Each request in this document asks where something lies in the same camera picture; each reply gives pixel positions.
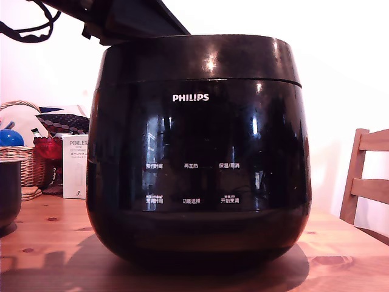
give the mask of patterned fabric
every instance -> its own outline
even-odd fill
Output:
[[[57,133],[87,134],[89,119],[75,114],[37,114],[36,117],[51,135]]]

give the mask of blue ball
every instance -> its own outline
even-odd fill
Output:
[[[0,130],[0,146],[24,146],[23,137],[13,130]]]

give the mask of rice cooker lid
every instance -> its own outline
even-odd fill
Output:
[[[301,87],[290,45],[267,36],[136,39],[105,51],[97,87],[130,82],[244,78]]]

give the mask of black rice cooker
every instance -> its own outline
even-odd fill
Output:
[[[253,35],[129,41],[104,54],[89,129],[89,218],[147,265],[274,259],[311,208],[291,48]]]

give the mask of white box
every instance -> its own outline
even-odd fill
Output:
[[[87,135],[62,135],[63,197],[86,198]]]

